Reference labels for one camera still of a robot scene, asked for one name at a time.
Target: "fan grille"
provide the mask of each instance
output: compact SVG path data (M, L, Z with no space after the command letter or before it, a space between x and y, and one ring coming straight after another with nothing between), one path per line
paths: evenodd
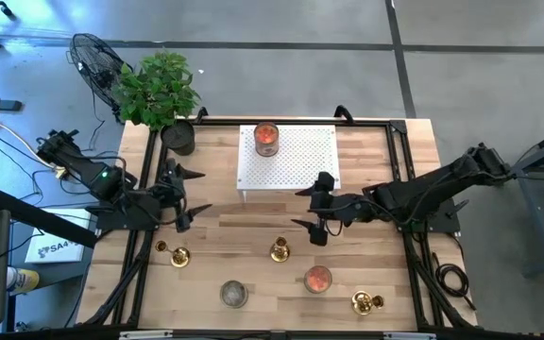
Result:
M117 111L112 86L121 74L124 63L121 58L101 39L87 33L73 36L70 53L83 80L102 101Z

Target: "candle jar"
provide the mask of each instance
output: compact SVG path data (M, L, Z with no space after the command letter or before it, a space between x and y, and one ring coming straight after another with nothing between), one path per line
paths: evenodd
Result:
M270 157L279 152L279 129L274 123L260 123L253 131L255 151L260 156Z

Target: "butcher block tabletop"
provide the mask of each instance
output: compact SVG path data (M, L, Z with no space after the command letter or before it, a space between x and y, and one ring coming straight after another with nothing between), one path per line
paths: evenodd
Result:
M431 121L407 119L406 125L416 174L439 167ZM341 173L338 195L361 193L365 186L392 180L383 128L337 127L336 136ZM126 125L119 156L127 160L127 170L136 177L142 171L147 139L147 127ZM155 232L153 245L164 241L172 249L186 247L192 258L187 266L175 268L168 252L157 252L153 247L141 329L417 329L403 242L393 224L354 223L339 236L329 236L327 246L311 245L307 230L291 222L292 218L315 221L315 216L307 212L309 197L290 191L249 192L246 203L242 203L236 191L238 126L195 127L195 142L192 155L178 156L170 150L168 157L206 174L184 182L188 207L212 207L200 213L184 233L177 233L175 226L161 226ZM402 177L406 178L398 136L396 145ZM157 137L148 185L154 182L160 148ZM163 219L173 218L172 211L163 212ZM330 228L337 231L334 224ZM269 253L279 236L287 240L291 251L284 263L275 263ZM97 243L77 322L92 316L119 281L127 239L128 231L116 230ZM430 246L441 263L464 268L459 247L450 237L431 234ZM330 269L332 285L315 295L305 288L303 277L318 264ZM231 309L220 301L220 287L229 280L242 282L248 290L248 301L242 308ZM124 321L131 308L134 284L135 280L127 291ZM357 291L382 296L383 308L357 315L350 304ZM426 316L432 321L429 295L425 288L421 292ZM476 324L475 313L462 298L449 299L465 320Z

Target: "white pegboard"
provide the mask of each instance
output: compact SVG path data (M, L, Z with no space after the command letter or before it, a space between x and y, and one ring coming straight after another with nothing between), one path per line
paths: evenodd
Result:
M278 126L279 152L262 157L255 151L255 126L241 126L238 190L306 189L326 171L341 188L335 126Z

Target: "gray floor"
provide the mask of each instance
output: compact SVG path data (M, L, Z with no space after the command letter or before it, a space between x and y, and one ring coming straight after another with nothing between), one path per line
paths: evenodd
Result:
M9 0L18 16L0 12L0 36L68 38L90 32L105 39L144 41L391 43L383 0ZM544 45L544 1L396 0L404 43ZM81 131L85 145L97 121L92 94L63 47L12 44L0 50L0 96L25 108L1 121L34 145L51 128ZM118 48L129 63L152 49ZM186 49L195 87L211 114L320 116L346 105L356 116L404 117L393 52ZM480 141L509 162L544 138L544 54L407 53L417 117L431 118L441 160L450 162ZM118 146L122 127L107 117L94 152ZM0 136L14 142L5 131ZM10 153L27 170L39 168ZM89 201L39 178L42 204ZM31 191L29 179L0 157L0 187ZM516 183L471 188L457 198L462 242L478 319L485 328L544 332L544 276L526 280L534 261L532 222ZM78 282L32 292L19 300L18 320L34 328L60 326Z

